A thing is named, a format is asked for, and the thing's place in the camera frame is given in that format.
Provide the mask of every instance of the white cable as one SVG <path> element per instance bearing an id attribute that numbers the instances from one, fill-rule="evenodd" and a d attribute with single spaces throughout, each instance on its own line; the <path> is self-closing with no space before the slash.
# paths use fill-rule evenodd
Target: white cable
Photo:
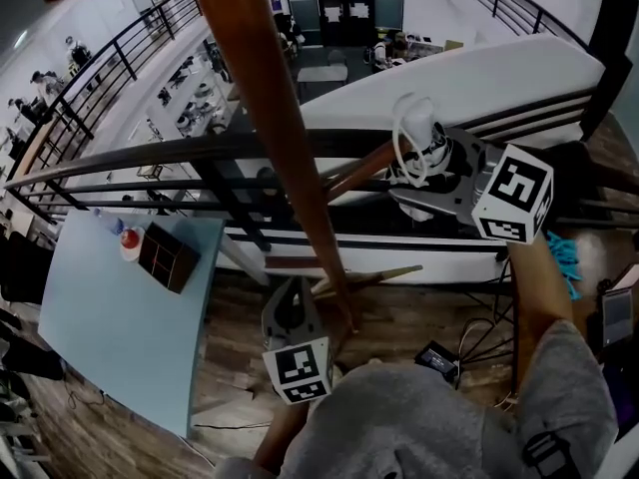
<path id="1" fill-rule="evenodd" d="M 182 438 L 180 435 L 176 435 L 178 438 L 180 438 L 180 440 L 182 440 L 187 447 L 189 447 L 189 449 L 191 449 L 193 452 L 195 452 L 198 456 L 200 456 L 202 459 L 204 459 L 211 468 L 213 468 L 213 470 L 215 471 L 216 466 L 211 463 L 211 461 L 209 460 L 209 458 L 207 458 L 204 454 L 202 454 L 198 449 L 196 449 L 193 445 L 191 445 L 186 439 Z"/>
<path id="2" fill-rule="evenodd" d="M 463 333 L 461 340 L 459 341 L 459 350 L 457 351 L 457 386 L 459 386 L 459 379 L 461 377 L 461 348 L 463 347 L 463 341 L 466 339 L 468 333 L 470 333 L 470 330 L 482 323 L 490 323 L 490 321 L 476 321 L 475 323 L 472 323 L 468 328 L 466 328 L 466 331 Z"/>
<path id="3" fill-rule="evenodd" d="M 507 394 L 506 397 L 504 397 L 501 401 L 499 401 L 497 404 L 495 404 L 493 406 L 493 408 L 499 408 L 499 406 L 501 406 L 503 403 L 505 403 L 508 400 L 508 396 L 510 396 L 510 394 L 512 394 L 512 390 L 510 390 Z"/>
<path id="4" fill-rule="evenodd" d="M 416 188 L 420 188 L 423 182 L 425 181 L 428 174 L 428 164 L 426 163 L 426 158 L 421 151 L 421 146 L 419 146 L 415 140 L 410 136 L 410 134 L 401 129 L 404 137 L 408 141 L 408 143 L 412 146 L 412 148 L 417 153 L 417 157 L 421 162 L 421 174 L 418 178 L 414 177 L 409 171 L 406 164 L 403 161 L 403 156 L 401 154 L 401 150 L 399 149 L 399 131 L 401 128 L 401 120 L 403 116 L 412 108 L 412 106 L 420 101 L 421 99 L 425 99 L 430 101 L 430 98 L 421 98 L 417 96 L 415 93 L 404 94 L 401 98 L 397 100 L 394 107 L 392 108 L 393 120 L 392 120 L 392 147 L 395 150 L 395 157 L 397 158 L 397 163 L 401 168 L 401 171 L 404 174 L 406 180 Z"/>

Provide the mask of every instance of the ceiling light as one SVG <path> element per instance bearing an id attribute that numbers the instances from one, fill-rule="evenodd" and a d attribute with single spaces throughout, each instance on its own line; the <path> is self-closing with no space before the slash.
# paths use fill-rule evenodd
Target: ceiling light
<path id="1" fill-rule="evenodd" d="M 23 43 L 26 37 L 27 37 L 27 31 L 25 30 L 22 34 L 20 34 L 20 37 L 18 37 L 18 39 L 16 40 L 15 44 L 13 45 L 13 49 L 15 50 L 16 48 L 18 48 Z"/>

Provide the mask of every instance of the white bottle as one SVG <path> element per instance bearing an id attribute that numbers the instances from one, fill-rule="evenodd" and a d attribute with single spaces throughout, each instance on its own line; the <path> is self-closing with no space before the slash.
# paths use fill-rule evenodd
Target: white bottle
<path id="1" fill-rule="evenodd" d="M 102 226 L 112 235 L 119 236 L 125 229 L 124 222 L 115 215 L 102 211 L 100 208 L 94 208 L 93 214 L 100 219 Z"/>

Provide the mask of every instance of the white marker cube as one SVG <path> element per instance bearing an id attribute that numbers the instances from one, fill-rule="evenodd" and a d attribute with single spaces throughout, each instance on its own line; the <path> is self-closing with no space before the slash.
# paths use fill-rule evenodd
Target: white marker cube
<path id="1" fill-rule="evenodd" d="M 552 168 L 508 146 L 472 210 L 484 238 L 532 243 L 552 204 Z"/>
<path id="2" fill-rule="evenodd" d="M 328 337 L 262 354 L 271 382 L 286 404 L 319 399 L 332 392 Z"/>

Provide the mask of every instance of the office chair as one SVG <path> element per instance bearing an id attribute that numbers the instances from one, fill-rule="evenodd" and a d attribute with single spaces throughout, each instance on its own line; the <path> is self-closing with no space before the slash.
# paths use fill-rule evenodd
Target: office chair
<path id="1" fill-rule="evenodd" d="M 19 233 L 0 240 L 0 294 L 5 301 L 42 303 L 53 251 Z"/>

